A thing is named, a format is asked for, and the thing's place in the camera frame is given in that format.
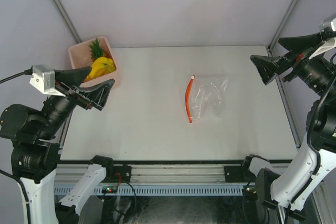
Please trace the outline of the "yellow fake banana bunch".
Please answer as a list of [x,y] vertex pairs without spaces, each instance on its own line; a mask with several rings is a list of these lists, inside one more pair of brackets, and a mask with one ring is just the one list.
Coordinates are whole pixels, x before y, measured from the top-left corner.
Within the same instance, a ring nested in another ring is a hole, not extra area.
[[89,73],[88,78],[89,80],[93,80],[114,71],[116,71],[116,66],[113,59],[100,57],[91,65],[91,72]]

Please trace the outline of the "fake pineapple green crown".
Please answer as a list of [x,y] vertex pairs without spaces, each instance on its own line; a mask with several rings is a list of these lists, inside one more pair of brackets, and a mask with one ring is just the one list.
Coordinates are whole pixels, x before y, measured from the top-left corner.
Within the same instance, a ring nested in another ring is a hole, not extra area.
[[100,40],[96,38],[89,44],[92,61],[97,60],[100,57],[108,58],[108,53],[101,47]]

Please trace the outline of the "clear zip top bag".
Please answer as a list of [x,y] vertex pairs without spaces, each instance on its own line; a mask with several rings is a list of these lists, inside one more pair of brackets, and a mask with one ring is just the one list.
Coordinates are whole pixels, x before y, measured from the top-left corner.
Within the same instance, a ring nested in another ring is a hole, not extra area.
[[228,79],[223,74],[192,75],[185,90],[185,111],[190,124],[218,120],[225,110]]

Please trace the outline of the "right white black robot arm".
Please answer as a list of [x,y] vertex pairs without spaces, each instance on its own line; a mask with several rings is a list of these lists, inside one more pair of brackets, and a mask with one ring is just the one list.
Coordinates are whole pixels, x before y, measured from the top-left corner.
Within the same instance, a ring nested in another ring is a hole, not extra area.
[[335,169],[335,65],[324,58],[335,47],[335,32],[280,38],[287,53],[280,57],[252,55],[264,84],[276,76],[284,82],[300,78],[318,96],[307,115],[306,135],[297,155],[282,174],[270,162],[251,154],[245,157],[242,178],[252,182],[243,195],[261,205],[283,207],[285,217],[304,220],[304,204],[320,182]]

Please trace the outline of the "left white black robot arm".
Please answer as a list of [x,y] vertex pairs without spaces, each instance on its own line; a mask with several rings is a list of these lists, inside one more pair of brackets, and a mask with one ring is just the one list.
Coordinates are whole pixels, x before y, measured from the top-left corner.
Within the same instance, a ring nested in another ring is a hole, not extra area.
[[115,176],[113,159],[96,155],[72,191],[59,202],[54,198],[54,181],[60,145],[56,133],[75,107],[102,110],[114,80],[83,88],[91,67],[54,70],[35,65],[24,70],[30,84],[47,95],[41,110],[13,104],[1,114],[1,138],[11,140],[12,178],[18,183],[26,223],[77,223],[85,203],[99,183]]

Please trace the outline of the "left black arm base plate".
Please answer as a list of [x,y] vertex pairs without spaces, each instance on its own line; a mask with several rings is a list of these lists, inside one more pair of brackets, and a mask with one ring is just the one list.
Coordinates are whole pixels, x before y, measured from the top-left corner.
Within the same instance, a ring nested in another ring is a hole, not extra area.
[[132,167],[129,165],[115,166],[113,168],[112,175],[106,177],[103,182],[107,183],[118,183],[127,182],[129,183],[132,176]]

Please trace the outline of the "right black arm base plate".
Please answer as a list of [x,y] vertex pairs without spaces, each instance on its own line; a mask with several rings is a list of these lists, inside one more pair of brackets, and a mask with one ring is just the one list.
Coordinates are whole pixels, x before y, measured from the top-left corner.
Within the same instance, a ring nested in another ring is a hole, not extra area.
[[227,183],[244,183],[254,180],[254,175],[242,166],[225,166],[225,182]]

